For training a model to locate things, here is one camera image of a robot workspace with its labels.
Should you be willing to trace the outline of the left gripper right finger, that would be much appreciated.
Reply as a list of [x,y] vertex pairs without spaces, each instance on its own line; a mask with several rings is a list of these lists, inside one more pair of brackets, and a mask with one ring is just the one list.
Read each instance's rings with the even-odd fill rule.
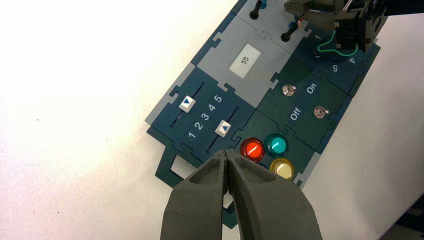
[[314,209],[300,187],[228,150],[227,183],[242,240],[321,240]]

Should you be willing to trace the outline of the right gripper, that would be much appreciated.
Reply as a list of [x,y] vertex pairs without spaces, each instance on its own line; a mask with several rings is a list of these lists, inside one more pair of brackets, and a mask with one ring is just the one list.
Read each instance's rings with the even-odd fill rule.
[[387,20],[384,0],[345,0],[334,12],[311,10],[312,0],[288,0],[284,9],[302,15],[308,23],[326,31],[335,30],[336,49],[367,52]]

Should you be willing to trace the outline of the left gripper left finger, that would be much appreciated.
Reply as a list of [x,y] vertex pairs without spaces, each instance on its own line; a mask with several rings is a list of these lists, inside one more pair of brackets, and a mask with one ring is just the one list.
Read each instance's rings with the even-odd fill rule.
[[160,239],[220,240],[228,159],[219,150],[177,184],[165,207]]

